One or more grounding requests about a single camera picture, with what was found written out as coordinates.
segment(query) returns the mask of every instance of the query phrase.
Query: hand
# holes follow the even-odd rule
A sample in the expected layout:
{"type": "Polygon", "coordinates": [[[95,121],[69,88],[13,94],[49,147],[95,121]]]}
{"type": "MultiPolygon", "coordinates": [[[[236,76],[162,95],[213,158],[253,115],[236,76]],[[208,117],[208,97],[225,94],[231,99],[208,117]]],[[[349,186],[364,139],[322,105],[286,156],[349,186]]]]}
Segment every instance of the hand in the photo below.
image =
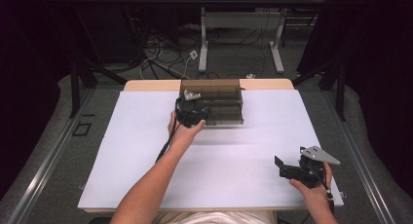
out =
{"type": "MultiPolygon", "coordinates": [[[[170,121],[168,125],[169,135],[172,132],[173,123],[175,122],[175,111],[170,113],[170,121]]],[[[189,148],[194,141],[195,135],[200,132],[204,125],[206,124],[205,120],[201,120],[196,126],[193,128],[186,128],[185,126],[176,122],[175,125],[175,133],[170,140],[169,143],[169,150],[179,150],[182,154],[189,148]]]]}
{"type": "MultiPolygon", "coordinates": [[[[325,184],[330,188],[333,174],[330,165],[326,162],[324,162],[324,169],[325,184]]],[[[312,189],[295,179],[290,179],[289,183],[301,193],[316,223],[336,223],[328,204],[327,192],[321,183],[312,189]]]]}

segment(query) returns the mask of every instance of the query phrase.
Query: white tabletop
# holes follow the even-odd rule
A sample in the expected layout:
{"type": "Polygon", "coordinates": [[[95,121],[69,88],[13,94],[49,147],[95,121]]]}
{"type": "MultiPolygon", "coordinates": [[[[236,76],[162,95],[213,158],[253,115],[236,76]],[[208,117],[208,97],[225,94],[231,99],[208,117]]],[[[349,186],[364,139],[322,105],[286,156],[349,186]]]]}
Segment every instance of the white tabletop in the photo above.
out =
{"type": "MultiPolygon", "coordinates": [[[[178,92],[121,92],[78,207],[114,210],[168,139],[178,92]]],[[[300,146],[319,145],[299,92],[243,91],[244,124],[205,128],[179,162],[162,210],[295,209],[301,195],[279,177],[277,155],[298,166],[300,146]]],[[[342,205],[332,183],[336,205],[342,205]]]]}

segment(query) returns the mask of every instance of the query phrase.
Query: person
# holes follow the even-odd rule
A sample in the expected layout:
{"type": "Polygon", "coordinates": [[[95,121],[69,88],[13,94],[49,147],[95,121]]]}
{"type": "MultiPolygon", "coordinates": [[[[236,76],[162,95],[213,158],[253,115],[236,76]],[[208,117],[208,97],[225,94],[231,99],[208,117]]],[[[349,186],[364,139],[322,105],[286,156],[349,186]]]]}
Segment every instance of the person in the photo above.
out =
{"type": "MultiPolygon", "coordinates": [[[[179,160],[190,147],[195,136],[203,129],[206,121],[201,120],[193,128],[186,128],[179,124],[175,125],[175,123],[175,112],[172,111],[168,130],[169,135],[173,131],[174,134],[169,142],[169,150],[130,188],[119,203],[111,219],[111,224],[154,223],[155,218],[159,214],[158,209],[179,160]]],[[[325,182],[329,187],[332,171],[328,163],[324,163],[324,166],[326,171],[325,182]]],[[[309,189],[295,179],[290,179],[289,183],[302,194],[308,211],[316,223],[337,223],[330,211],[326,191],[323,186],[320,185],[309,189]]],[[[271,223],[271,221],[268,220],[268,216],[260,212],[192,212],[175,214],[172,219],[176,220],[176,218],[179,217],[181,220],[179,223],[202,223],[202,220],[204,220],[204,222],[212,220],[208,219],[208,217],[217,218],[213,219],[213,221],[226,220],[229,223],[271,223]]]]}

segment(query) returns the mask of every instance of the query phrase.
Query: white desk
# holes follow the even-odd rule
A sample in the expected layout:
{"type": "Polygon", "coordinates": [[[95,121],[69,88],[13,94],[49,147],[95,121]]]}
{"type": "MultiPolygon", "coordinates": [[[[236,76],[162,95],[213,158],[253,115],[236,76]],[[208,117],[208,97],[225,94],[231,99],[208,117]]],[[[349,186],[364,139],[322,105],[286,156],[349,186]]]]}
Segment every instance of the white desk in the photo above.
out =
{"type": "MultiPolygon", "coordinates": [[[[301,195],[279,177],[274,156],[298,166],[299,147],[319,145],[318,139],[301,97],[289,81],[260,83],[241,81],[242,88],[247,89],[243,91],[244,125],[205,128],[197,135],[176,168],[161,210],[304,208],[301,195]],[[271,87],[283,90],[268,90],[271,87]]],[[[176,81],[127,84],[101,142],[79,208],[113,211],[135,181],[154,165],[168,139],[169,113],[178,89],[176,81]],[[165,91],[167,86],[172,91],[165,91]],[[128,92],[136,88],[144,92],[128,92]]],[[[342,205],[334,181],[332,191],[335,204],[342,205]]]]}
{"type": "Polygon", "coordinates": [[[286,9],[279,13],[208,13],[201,8],[201,52],[199,71],[207,70],[207,28],[208,27],[236,27],[236,28],[267,28],[276,29],[275,40],[270,42],[271,54],[278,73],[283,73],[282,59],[279,44],[282,28],[285,22],[286,9]]]}

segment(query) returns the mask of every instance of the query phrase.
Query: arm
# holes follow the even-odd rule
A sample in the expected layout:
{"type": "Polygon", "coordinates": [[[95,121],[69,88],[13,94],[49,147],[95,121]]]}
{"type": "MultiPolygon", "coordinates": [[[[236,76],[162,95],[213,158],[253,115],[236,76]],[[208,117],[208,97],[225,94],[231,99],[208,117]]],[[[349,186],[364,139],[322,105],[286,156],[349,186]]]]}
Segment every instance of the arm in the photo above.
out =
{"type": "MultiPolygon", "coordinates": [[[[328,163],[324,163],[324,167],[326,173],[325,183],[330,188],[331,178],[333,174],[328,163]]],[[[321,184],[315,188],[310,189],[306,187],[304,184],[302,184],[300,181],[297,181],[295,179],[290,179],[289,183],[301,193],[301,195],[304,198],[304,202],[306,203],[307,209],[313,216],[316,223],[337,223],[328,205],[327,193],[325,191],[325,188],[321,184]]]]}
{"type": "MultiPolygon", "coordinates": [[[[170,114],[169,134],[175,112],[170,114]]],[[[202,120],[191,129],[177,127],[165,155],[143,175],[119,203],[110,223],[151,223],[158,213],[173,172],[195,135],[205,124],[202,120]]]]}

